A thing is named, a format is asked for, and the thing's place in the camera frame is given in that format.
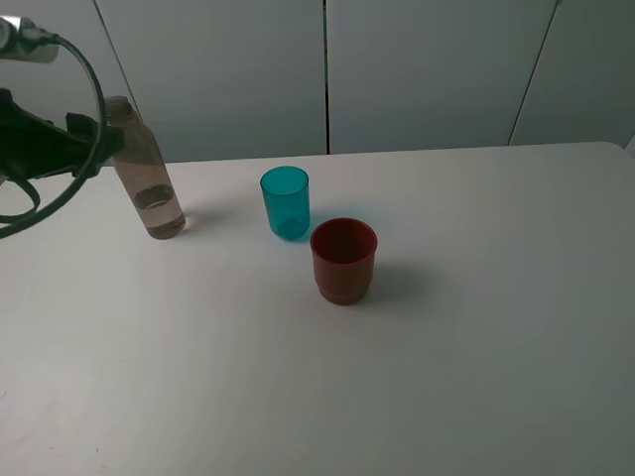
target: cup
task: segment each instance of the cup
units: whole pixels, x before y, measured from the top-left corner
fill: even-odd
[[[309,176],[297,167],[271,169],[260,179],[271,231],[297,240],[309,229]]]
[[[314,274],[321,295],[330,302],[349,305],[362,299],[373,278],[377,235],[354,218],[334,218],[311,237]]]

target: white wall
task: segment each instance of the white wall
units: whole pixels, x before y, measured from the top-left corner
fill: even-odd
[[[88,58],[104,94],[130,95],[91,0],[2,0],[0,14],[26,16],[66,38]],[[0,87],[16,103],[65,129],[67,112],[95,117],[95,99],[83,68],[66,51],[51,64],[0,60]]]
[[[320,0],[99,0],[170,162],[324,154]]]
[[[606,141],[635,131],[634,0],[562,2],[512,138],[513,145]]]
[[[507,145],[556,0],[332,0],[336,153]]]

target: clear bottle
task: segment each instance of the clear bottle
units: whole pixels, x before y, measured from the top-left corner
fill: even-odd
[[[178,235],[186,219],[154,134],[126,97],[109,97],[106,110],[108,123],[124,131],[124,149],[112,158],[112,164],[141,221],[153,238],[165,240]]]

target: cup rim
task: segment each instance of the cup rim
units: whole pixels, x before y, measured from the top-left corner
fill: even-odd
[[[295,169],[296,171],[300,171],[303,175],[303,179],[304,179],[304,184],[299,187],[297,190],[294,191],[290,191],[288,193],[276,193],[275,191],[271,191],[269,190],[267,187],[265,187],[265,185],[263,185],[263,180],[265,179],[265,177],[270,174],[271,172],[274,171],[278,171],[279,169]],[[274,196],[289,196],[289,195],[295,195],[296,193],[300,193],[301,191],[303,191],[304,189],[306,189],[309,186],[309,174],[307,174],[307,172],[299,167],[296,166],[279,166],[279,167],[273,167],[272,169],[268,170],[267,172],[263,173],[262,176],[260,177],[260,188],[262,189],[262,191],[264,191],[265,193],[268,193],[270,195],[274,195]]]
[[[337,263],[333,260],[330,260],[329,258],[326,258],[325,256],[323,256],[321,253],[318,252],[318,250],[316,250],[316,243],[315,243],[315,237],[316,237],[316,233],[318,233],[319,230],[321,230],[322,228],[325,227],[325,225],[332,223],[334,221],[344,221],[344,222],[353,222],[357,225],[361,225],[363,228],[365,228],[367,231],[370,232],[370,236],[372,237],[373,240],[373,244],[371,247],[371,250],[364,254],[363,257],[361,257],[359,260],[356,261],[351,261],[350,263]],[[358,220],[357,218],[349,218],[349,217],[338,217],[338,218],[331,218],[330,220],[325,221],[324,223],[321,223],[315,230],[314,232],[311,234],[311,251],[313,251],[314,255],[319,256],[321,259],[329,262],[332,265],[336,265],[336,266],[354,266],[357,265],[359,263],[361,263],[362,261],[368,259],[369,256],[372,256],[373,254],[375,254],[375,252],[377,251],[377,234],[375,233],[375,230],[373,230],[370,225],[368,225],[367,223],[364,223],[361,220]]]

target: table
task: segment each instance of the table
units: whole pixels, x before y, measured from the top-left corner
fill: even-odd
[[[359,305],[322,299],[309,244],[268,229],[258,181],[282,164],[309,173],[315,223],[376,230]],[[0,242],[0,474],[635,474],[635,161],[618,147],[170,173],[176,239],[149,238],[104,170]]]

